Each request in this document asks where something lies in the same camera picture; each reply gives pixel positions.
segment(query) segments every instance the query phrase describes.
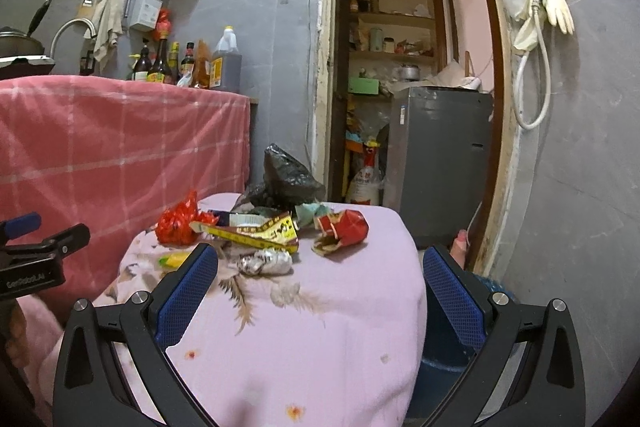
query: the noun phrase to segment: human hand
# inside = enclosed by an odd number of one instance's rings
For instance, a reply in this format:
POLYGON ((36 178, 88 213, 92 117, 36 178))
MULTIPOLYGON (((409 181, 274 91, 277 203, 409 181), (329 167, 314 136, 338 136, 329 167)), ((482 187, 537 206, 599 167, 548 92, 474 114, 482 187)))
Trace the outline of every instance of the human hand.
POLYGON ((11 338, 5 344, 6 353, 15 367, 21 369, 29 365, 29 346, 27 344, 27 320, 24 318, 18 302, 15 303, 9 318, 11 338))

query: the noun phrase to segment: pink checkered cloth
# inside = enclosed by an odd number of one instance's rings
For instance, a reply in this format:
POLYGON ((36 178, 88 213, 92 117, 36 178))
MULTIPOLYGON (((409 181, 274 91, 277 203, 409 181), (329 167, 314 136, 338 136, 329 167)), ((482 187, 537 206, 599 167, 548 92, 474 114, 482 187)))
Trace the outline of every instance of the pink checkered cloth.
POLYGON ((118 273, 140 230, 190 188, 239 192, 249 175, 249 99, 95 76, 0 82, 0 220, 37 211, 23 242, 76 223, 89 246, 65 259, 66 283, 42 293, 59 319, 118 273))

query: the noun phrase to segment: red snack wrapper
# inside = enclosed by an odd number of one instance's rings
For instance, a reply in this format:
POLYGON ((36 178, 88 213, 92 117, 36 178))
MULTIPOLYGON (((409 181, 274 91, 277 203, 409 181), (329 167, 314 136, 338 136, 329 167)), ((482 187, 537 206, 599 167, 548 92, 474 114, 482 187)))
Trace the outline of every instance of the red snack wrapper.
POLYGON ((156 227, 156 237, 162 245, 192 245, 198 234, 191 230, 191 221, 215 225, 218 216, 209 212, 198 212, 198 193, 191 190, 187 199, 174 208, 166 209, 156 227))
POLYGON ((343 210, 337 214, 316 217, 315 223, 322 236, 316 240, 313 249, 322 256, 338 248, 356 245, 369 234, 369 224, 357 210, 343 210))

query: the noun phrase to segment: metal pot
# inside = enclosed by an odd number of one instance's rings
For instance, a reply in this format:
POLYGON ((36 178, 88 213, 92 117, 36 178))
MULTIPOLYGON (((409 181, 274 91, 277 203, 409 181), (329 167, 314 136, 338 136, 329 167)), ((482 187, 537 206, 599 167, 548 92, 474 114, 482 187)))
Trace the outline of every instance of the metal pot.
POLYGON ((415 64, 404 64, 400 71, 400 78, 410 82, 420 80, 420 68, 415 64))
POLYGON ((0 58, 24 57, 28 55, 44 55, 44 46, 39 40, 31 37, 47 13, 51 0, 44 1, 31 19, 27 33, 5 26, 0 29, 0 58))

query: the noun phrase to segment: white hose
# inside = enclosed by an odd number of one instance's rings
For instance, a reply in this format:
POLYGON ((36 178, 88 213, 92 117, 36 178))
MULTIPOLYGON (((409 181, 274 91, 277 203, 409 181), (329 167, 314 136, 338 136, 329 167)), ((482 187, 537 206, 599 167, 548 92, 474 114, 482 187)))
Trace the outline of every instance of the white hose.
POLYGON ((545 100, 542 103, 542 109, 538 117, 531 123, 524 121, 522 117, 522 108, 520 107, 520 89, 522 89, 524 75, 524 66, 527 64, 529 58, 529 52, 522 55, 522 60, 518 65, 518 73, 516 74, 516 80, 513 84, 513 90, 511 91, 511 100, 513 102, 513 113, 516 116, 516 120, 520 127, 525 131, 530 131, 539 126, 543 120, 545 120, 546 114, 549 111, 549 103, 551 102, 551 67, 549 66, 549 56, 546 52, 545 40, 542 38, 542 29, 540 29, 540 17, 538 15, 538 8, 533 9, 533 19, 536 23, 536 33, 538 34, 538 43, 540 44, 540 51, 542 52, 542 61, 545 64, 545 100))

